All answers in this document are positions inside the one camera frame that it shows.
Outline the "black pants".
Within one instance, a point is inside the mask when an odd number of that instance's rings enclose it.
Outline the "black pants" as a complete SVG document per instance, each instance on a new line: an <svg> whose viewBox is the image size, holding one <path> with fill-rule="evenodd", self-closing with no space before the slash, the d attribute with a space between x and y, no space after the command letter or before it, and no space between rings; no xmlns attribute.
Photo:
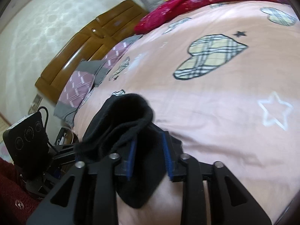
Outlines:
<svg viewBox="0 0 300 225"><path fill-rule="evenodd" d="M182 151L182 142L153 123L154 112L138 94L113 94L90 122L76 156L96 163L105 156L121 156L116 192L130 207L139 209L153 195L165 175L173 176L169 146Z"/></svg>

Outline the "purple grey patterned pillow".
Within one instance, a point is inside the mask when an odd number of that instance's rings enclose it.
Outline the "purple grey patterned pillow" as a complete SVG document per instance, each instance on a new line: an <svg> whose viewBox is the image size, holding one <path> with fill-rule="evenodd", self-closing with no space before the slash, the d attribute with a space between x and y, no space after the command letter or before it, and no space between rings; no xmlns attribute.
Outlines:
<svg viewBox="0 0 300 225"><path fill-rule="evenodd" d="M82 60L65 84L54 109L54 116L73 128L75 115L93 88L103 82L129 47L141 37L140 34L123 39L100 60Z"/></svg>

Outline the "pink heart-patterned bed sheet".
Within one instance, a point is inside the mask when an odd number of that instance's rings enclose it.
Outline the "pink heart-patterned bed sheet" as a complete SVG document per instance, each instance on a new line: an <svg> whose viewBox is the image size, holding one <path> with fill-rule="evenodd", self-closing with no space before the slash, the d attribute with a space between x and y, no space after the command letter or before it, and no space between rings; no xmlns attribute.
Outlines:
<svg viewBox="0 0 300 225"><path fill-rule="evenodd" d="M299 20L268 1L210 5L146 34L79 109L82 138L112 94L142 95L154 123L222 161L275 223L299 192Z"/></svg>

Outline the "brown wooden headboard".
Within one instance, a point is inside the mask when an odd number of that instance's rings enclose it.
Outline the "brown wooden headboard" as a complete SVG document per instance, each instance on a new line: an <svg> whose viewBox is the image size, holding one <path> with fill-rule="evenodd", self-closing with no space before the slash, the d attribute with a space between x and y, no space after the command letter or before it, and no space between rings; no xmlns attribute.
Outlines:
<svg viewBox="0 0 300 225"><path fill-rule="evenodd" d="M125 38L147 11L133 0L125 0L100 14L76 33L45 67L35 83L41 95L56 104L81 60L100 60Z"/></svg>

